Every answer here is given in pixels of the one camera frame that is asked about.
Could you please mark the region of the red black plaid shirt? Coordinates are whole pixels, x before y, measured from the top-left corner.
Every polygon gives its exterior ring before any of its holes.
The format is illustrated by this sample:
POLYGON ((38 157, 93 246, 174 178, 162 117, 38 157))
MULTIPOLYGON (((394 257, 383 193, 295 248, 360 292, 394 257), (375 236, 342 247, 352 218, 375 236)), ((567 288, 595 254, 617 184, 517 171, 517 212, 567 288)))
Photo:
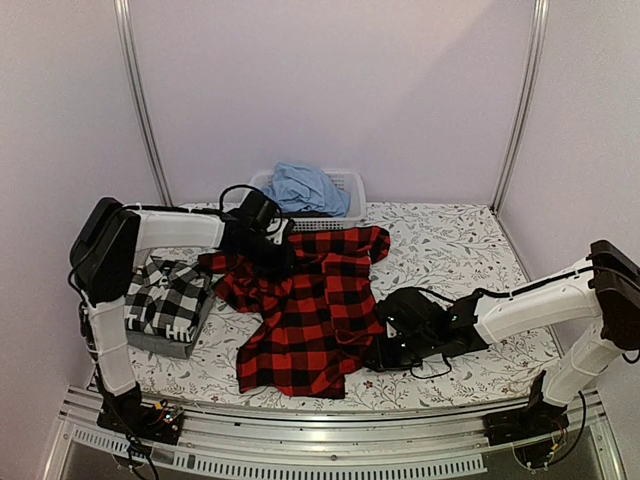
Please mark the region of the red black plaid shirt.
POLYGON ((342 399, 347 375, 363 365, 386 328, 375 312, 371 267, 391 247, 379 226, 303 232, 289 238, 291 272, 268 276, 245 256, 203 254, 199 266, 218 275, 215 293, 261 325, 238 349, 240 392, 274 387, 290 397, 342 399))

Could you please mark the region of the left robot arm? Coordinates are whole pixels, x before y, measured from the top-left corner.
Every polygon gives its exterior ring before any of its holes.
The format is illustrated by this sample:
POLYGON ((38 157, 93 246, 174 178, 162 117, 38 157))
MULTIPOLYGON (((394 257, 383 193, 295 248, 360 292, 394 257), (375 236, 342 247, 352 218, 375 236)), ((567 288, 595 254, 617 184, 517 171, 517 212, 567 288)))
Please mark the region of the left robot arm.
POLYGON ((128 434, 148 426, 148 412, 131 397, 137 381, 125 333, 125 295, 139 253, 158 248, 202 248, 240 255, 268 274, 294 263, 288 236, 294 228, 276 204, 259 193, 230 211, 124 205, 103 197, 74 242, 70 278, 88 310, 99 383, 117 397, 108 410, 128 434))

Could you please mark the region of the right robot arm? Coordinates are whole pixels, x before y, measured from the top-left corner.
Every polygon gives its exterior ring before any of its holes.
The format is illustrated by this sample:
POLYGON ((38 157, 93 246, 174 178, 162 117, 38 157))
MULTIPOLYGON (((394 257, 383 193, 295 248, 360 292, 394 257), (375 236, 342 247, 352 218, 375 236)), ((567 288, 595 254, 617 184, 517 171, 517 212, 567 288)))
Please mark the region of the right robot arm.
POLYGON ((364 365, 376 372, 410 370, 423 360, 445 360, 485 350, 525 331, 572 320, 587 330, 530 391, 517 427, 537 436, 586 384, 616 358, 639 348, 639 267, 606 240, 551 276, 511 291, 477 288, 449 299, 425 287, 403 287, 376 306, 386 331, 364 365))

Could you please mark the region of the blue shirt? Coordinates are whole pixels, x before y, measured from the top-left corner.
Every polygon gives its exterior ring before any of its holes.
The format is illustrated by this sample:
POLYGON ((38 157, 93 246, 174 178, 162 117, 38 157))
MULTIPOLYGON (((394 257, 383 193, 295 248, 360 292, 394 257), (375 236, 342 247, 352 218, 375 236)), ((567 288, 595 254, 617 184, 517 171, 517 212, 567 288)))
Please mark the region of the blue shirt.
POLYGON ((351 204, 349 193, 339 189, 323 171, 279 162, 261 191, 284 213, 317 212, 345 217, 351 204))

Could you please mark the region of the folded black white plaid shirt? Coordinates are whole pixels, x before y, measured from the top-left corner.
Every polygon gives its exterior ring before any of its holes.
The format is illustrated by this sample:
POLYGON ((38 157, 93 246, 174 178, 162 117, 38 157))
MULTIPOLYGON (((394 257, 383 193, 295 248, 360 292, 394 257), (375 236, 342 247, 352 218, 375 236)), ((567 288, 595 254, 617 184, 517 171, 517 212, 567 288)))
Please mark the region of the folded black white plaid shirt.
POLYGON ((125 297, 127 330, 181 343, 193 341, 212 277, 194 264, 149 256, 125 297))

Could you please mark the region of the floral tablecloth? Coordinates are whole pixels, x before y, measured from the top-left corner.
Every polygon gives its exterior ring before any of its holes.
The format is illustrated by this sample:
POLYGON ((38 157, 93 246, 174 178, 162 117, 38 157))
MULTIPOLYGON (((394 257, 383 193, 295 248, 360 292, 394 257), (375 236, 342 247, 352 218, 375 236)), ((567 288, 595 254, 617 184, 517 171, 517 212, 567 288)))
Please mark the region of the floral tablecloth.
MULTIPOLYGON (((502 291, 527 281, 486 206, 383 202, 368 204, 366 214, 365 224, 391 235, 390 253, 371 270, 377 299, 400 287, 423 286, 454 299, 478 287, 502 291)), ((538 329, 448 362, 431 357, 413 372, 361 369, 347 376, 346 395, 339 400, 288 397, 272 387, 240 393, 236 353, 259 324, 259 316, 215 300, 189 359, 132 347, 132 370, 145 394, 198 408, 216 404, 355 414, 526 397, 534 377, 559 356, 552 333, 538 329)))

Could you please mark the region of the white plastic basket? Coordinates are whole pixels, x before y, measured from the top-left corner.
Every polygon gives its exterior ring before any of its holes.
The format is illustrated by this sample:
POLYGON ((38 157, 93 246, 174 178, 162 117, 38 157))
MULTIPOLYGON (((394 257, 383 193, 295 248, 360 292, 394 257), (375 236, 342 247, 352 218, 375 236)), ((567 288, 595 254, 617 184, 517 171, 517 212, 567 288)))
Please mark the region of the white plastic basket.
POLYGON ((364 184, 355 172, 280 162, 249 185, 275 201, 299 231, 348 229, 366 216, 364 184))

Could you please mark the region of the folded grey shirt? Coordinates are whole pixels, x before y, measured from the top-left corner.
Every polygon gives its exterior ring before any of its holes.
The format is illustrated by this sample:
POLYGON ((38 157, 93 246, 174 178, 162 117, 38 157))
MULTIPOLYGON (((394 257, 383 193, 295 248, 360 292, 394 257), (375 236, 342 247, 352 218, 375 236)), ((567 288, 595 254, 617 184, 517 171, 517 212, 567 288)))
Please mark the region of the folded grey shirt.
POLYGON ((125 304, 129 344, 162 356, 187 359, 214 304, 208 278, 189 282, 134 283, 125 304))

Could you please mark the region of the aluminium front rail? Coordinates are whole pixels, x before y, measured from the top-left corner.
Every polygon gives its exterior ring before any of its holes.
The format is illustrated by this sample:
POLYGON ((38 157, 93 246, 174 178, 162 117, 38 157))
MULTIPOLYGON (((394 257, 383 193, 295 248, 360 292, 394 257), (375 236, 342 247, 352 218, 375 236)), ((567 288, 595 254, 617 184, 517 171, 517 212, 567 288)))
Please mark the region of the aluminium front rail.
POLYGON ((595 390, 573 401, 556 464, 531 469, 513 444, 491 445, 483 419, 518 407, 378 412, 310 412, 198 405, 186 407, 174 445, 149 457, 101 429, 100 396, 70 388, 54 423, 47 479, 623 479, 622 463, 595 390))

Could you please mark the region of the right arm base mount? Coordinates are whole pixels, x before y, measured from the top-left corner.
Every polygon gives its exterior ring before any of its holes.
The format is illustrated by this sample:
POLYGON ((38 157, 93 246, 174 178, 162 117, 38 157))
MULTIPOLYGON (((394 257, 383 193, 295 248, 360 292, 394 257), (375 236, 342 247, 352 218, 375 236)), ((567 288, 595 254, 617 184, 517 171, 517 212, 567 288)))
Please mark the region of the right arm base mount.
POLYGON ((565 407, 542 401, 489 413, 482 417, 482 423, 490 446, 510 444, 518 463, 532 470, 551 464, 569 426, 565 407))

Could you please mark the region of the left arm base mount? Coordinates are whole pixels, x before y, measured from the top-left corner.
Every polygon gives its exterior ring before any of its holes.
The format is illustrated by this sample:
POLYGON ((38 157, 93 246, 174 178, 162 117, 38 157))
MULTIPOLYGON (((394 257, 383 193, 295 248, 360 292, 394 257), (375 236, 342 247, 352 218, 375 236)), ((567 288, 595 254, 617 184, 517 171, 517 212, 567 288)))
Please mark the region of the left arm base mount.
POLYGON ((168 445, 177 445, 184 423, 184 410, 166 400, 153 405, 142 403, 139 385, 122 395, 114 395, 97 383, 102 396, 97 425, 103 429, 168 445))

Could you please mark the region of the left aluminium post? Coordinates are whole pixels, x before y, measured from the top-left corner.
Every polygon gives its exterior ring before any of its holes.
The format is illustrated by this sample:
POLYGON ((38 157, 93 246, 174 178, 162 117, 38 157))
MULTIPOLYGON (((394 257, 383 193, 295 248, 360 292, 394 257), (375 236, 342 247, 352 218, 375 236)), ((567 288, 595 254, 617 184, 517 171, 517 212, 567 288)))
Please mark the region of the left aluminium post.
POLYGON ((161 204, 164 206, 173 206, 174 202, 170 192, 169 182, 160 157, 144 91, 130 2, 127 0, 115 0, 113 4, 125 72, 151 175, 161 204))

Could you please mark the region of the aluminium post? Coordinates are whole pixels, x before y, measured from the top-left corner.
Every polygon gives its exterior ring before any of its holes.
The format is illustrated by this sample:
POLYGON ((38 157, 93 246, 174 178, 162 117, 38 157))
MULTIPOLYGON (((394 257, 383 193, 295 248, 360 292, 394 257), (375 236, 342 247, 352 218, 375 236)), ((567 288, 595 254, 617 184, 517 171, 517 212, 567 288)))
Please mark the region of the aluminium post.
POLYGON ((125 72, 151 175, 161 204, 164 206, 173 206, 174 202, 170 192, 169 182, 160 157, 144 91, 130 2, 127 0, 115 0, 113 4, 125 72))
POLYGON ((544 51, 549 6, 549 0, 536 0, 534 2, 520 94, 503 164, 491 203, 491 210, 496 216, 500 215, 506 203, 508 189, 514 174, 531 104, 534 99, 536 81, 544 51))

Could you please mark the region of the right aluminium post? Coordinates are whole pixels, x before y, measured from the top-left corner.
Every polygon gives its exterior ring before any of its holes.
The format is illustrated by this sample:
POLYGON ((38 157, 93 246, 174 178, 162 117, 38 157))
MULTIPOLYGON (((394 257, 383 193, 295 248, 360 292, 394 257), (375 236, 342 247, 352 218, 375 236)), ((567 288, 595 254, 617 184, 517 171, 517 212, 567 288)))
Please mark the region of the right aluminium post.
POLYGON ((544 51, 549 6, 549 0, 536 0, 534 2, 520 94, 503 164, 491 203, 491 210, 496 216, 500 215, 506 203, 508 189, 514 174, 531 104, 534 99, 536 81, 544 51))

